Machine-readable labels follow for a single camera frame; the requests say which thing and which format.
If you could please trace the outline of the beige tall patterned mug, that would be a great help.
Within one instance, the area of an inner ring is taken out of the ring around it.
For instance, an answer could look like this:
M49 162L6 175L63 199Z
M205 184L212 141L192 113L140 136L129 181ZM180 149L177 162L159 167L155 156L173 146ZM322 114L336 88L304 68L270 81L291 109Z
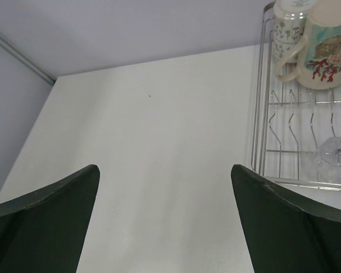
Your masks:
M341 85L341 0L317 1L298 43L275 65L282 82L325 90Z

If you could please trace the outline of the clear glass cup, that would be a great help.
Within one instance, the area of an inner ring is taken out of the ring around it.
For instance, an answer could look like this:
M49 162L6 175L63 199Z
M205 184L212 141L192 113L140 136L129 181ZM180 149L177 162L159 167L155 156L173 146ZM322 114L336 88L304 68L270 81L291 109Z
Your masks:
M341 184L341 137L326 139L313 152L312 163L321 181Z

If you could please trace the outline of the white mug orange inside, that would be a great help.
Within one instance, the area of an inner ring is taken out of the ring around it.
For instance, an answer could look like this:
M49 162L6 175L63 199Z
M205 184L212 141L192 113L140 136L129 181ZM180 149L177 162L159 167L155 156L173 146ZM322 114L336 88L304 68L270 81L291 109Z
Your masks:
M280 60L303 35L306 17L317 0L277 0L273 6L273 54Z

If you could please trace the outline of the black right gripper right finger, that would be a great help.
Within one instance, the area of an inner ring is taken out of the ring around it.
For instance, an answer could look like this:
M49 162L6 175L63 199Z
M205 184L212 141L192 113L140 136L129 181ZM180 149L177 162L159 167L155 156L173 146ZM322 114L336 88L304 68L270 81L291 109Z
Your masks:
M231 181L254 272L341 272L340 209L240 164Z

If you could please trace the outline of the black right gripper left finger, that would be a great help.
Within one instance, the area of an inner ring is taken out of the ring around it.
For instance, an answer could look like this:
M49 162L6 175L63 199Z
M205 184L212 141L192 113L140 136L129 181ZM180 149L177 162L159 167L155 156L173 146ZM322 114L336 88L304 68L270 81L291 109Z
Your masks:
M76 272L99 187L89 165L0 204L0 272Z

